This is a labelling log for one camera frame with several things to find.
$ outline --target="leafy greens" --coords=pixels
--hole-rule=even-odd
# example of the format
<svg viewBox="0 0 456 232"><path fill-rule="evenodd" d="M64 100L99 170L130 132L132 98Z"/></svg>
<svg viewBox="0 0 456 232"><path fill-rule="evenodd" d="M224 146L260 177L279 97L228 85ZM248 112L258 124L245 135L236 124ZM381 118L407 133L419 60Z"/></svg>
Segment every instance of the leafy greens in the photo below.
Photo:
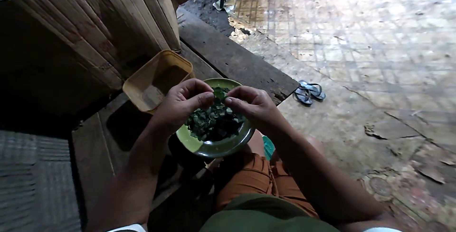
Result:
<svg viewBox="0 0 456 232"><path fill-rule="evenodd" d="M245 122L242 114L235 113L224 105L228 88L213 88L214 105L206 110L198 108L185 122L190 136L200 141L220 141L232 135L239 135L239 128Z"/></svg>

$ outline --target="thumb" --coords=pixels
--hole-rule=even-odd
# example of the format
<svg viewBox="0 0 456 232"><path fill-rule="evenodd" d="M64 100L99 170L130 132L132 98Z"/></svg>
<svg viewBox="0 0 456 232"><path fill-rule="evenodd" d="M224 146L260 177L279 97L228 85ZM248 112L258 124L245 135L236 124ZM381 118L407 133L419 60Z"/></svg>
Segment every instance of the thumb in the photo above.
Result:
<svg viewBox="0 0 456 232"><path fill-rule="evenodd" d="M192 112L198 108L206 109L214 103L214 94L212 92L200 93L185 102Z"/></svg>
<svg viewBox="0 0 456 232"><path fill-rule="evenodd" d="M251 105L247 102L244 102L238 98L227 97L225 99L225 106L233 109L237 113L242 113L243 115L248 116L254 109L254 105Z"/></svg>

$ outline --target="green shirt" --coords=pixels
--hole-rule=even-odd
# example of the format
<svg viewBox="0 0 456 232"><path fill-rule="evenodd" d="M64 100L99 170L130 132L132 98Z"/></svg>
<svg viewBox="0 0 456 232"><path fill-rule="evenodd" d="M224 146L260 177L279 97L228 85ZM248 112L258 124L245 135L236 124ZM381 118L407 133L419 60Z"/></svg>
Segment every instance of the green shirt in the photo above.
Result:
<svg viewBox="0 0 456 232"><path fill-rule="evenodd" d="M242 194L208 219L200 232L338 232L299 207L265 194Z"/></svg>

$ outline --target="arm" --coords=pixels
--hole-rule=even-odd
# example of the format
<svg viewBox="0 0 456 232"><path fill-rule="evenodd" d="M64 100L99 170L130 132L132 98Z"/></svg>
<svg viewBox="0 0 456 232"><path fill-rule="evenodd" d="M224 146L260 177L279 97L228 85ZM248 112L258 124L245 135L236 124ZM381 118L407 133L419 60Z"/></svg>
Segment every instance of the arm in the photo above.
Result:
<svg viewBox="0 0 456 232"><path fill-rule="evenodd" d="M244 114L272 140L299 189L322 220L348 232L397 227L385 218L379 202L293 129L264 90L240 86L228 96L225 104Z"/></svg>
<svg viewBox="0 0 456 232"><path fill-rule="evenodd" d="M214 102L213 90L197 79L169 90L131 150L128 163L114 178L95 206L97 216L86 231L108 231L135 223L147 223L169 137L197 108Z"/></svg>

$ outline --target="lap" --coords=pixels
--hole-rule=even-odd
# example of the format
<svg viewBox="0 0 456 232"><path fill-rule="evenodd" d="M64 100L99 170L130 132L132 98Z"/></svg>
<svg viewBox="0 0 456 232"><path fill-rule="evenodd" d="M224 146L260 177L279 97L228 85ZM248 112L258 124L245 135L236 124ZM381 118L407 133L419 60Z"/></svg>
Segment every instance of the lap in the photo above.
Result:
<svg viewBox="0 0 456 232"><path fill-rule="evenodd" d="M221 162L215 178L216 211L241 194L258 193L277 196L297 205L311 217L318 217L282 162L271 166L258 154L238 152Z"/></svg>

